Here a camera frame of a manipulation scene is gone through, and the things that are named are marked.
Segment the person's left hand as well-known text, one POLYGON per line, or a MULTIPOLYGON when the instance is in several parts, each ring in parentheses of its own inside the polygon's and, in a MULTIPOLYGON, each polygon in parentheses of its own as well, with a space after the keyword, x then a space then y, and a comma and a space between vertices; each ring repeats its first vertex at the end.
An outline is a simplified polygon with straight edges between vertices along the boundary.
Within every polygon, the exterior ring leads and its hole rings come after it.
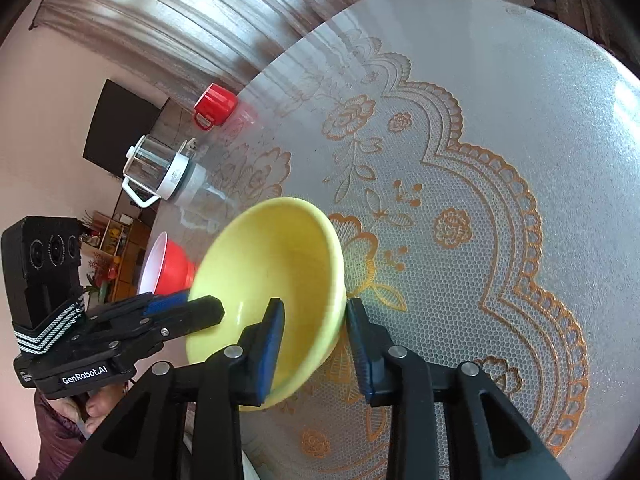
POLYGON ((80 408, 71 398, 48 400, 48 403, 59 415, 73 422, 80 432, 88 437, 96 431, 127 391, 126 382, 107 385, 90 396, 84 408, 80 408))

